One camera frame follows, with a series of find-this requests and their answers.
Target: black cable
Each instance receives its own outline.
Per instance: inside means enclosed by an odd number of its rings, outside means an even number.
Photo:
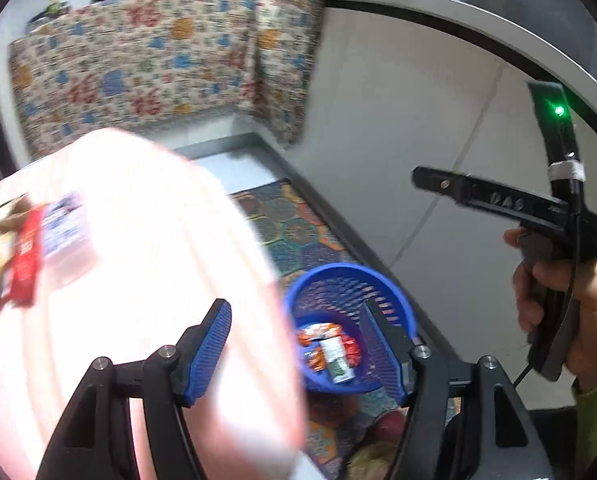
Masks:
[[[571,272],[569,273],[569,285],[567,287],[567,294],[565,294],[565,299],[563,300],[563,305],[569,306],[569,302],[571,301],[571,297],[573,296],[574,292],[574,283],[576,282],[576,273],[578,272],[578,264],[579,260],[581,259],[581,209],[582,209],[582,199],[580,195],[580,191],[574,195],[575,203],[574,203],[574,221],[573,221],[573,230],[574,230],[574,254],[571,262]],[[518,385],[523,381],[527,374],[530,373],[532,367],[531,365],[527,365],[525,369],[520,373],[520,375],[516,378],[513,383],[514,388],[518,388]]]

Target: green sleeve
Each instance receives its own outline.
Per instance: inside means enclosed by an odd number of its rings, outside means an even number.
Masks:
[[[577,383],[574,383],[572,389],[578,414],[576,470],[581,473],[597,455],[597,388],[586,394],[579,394]]]

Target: black pants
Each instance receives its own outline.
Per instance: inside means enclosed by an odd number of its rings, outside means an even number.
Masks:
[[[451,470],[460,416],[459,413],[450,420],[445,429],[443,449],[438,463],[438,478],[440,479],[446,478]],[[575,477],[576,409],[571,407],[557,410],[535,410],[529,412],[529,416],[543,442],[555,480],[572,480]]]

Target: white tile floor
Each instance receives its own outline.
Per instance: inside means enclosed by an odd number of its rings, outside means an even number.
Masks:
[[[204,156],[196,162],[220,180],[227,194],[265,186],[286,176],[271,156],[257,146]],[[325,480],[325,477],[311,459],[301,453],[290,480]]]

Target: blue plastic basket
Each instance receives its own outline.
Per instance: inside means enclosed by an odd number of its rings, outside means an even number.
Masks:
[[[334,322],[352,336],[361,350],[361,361],[354,368],[356,377],[334,384],[329,372],[315,372],[304,359],[311,347],[298,346],[299,368],[308,390],[329,394],[364,394],[377,390],[380,379],[360,335],[358,315],[363,301],[373,298],[394,325],[403,326],[409,337],[416,337],[416,321],[403,293],[376,270],[355,264],[329,264],[302,275],[285,297],[288,314],[298,330],[312,323]]]

